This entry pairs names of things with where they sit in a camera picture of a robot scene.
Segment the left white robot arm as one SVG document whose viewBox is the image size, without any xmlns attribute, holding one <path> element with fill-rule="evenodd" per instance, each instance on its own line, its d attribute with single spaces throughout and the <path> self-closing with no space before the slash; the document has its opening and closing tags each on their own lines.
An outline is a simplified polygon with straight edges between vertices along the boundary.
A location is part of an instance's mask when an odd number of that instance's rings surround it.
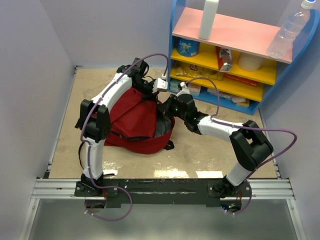
<svg viewBox="0 0 320 240">
<path fill-rule="evenodd" d="M 85 167 L 77 184 L 77 190 L 99 196 L 104 189 L 103 147 L 111 133 L 110 111 L 130 89 L 141 93 L 141 101 L 158 102 L 153 93 L 153 84 L 144 80 L 149 65 L 147 56 L 136 58 L 131 65 L 117 69 L 112 81 L 92 100 L 84 99 L 80 104 L 80 116 L 76 128 L 81 130 L 80 140 L 85 145 Z"/>
</svg>

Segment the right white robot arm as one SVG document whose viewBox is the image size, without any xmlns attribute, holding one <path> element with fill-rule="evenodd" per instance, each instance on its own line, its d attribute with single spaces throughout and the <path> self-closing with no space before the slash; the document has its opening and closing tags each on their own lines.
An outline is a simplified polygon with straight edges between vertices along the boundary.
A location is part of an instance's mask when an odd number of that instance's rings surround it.
<svg viewBox="0 0 320 240">
<path fill-rule="evenodd" d="M 186 128 L 198 135 L 213 136 L 230 142 L 237 164 L 213 189 L 222 198 L 233 197 L 241 190 L 241 184 L 274 151 L 272 144 L 256 122 L 231 123 L 219 121 L 198 111 L 193 96 L 171 94 L 159 106 L 163 115 L 183 120 Z"/>
</svg>

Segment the red backpack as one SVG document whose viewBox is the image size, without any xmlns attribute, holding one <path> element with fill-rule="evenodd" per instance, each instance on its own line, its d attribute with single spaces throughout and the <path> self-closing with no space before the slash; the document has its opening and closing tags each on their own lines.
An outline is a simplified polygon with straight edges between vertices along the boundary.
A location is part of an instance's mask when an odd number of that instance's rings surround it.
<svg viewBox="0 0 320 240">
<path fill-rule="evenodd" d="M 111 133 L 104 146 L 121 147 L 133 153 L 151 155 L 172 150 L 175 120 L 163 115 L 161 102 L 141 101 L 142 94 L 128 90 L 110 111 Z"/>
</svg>

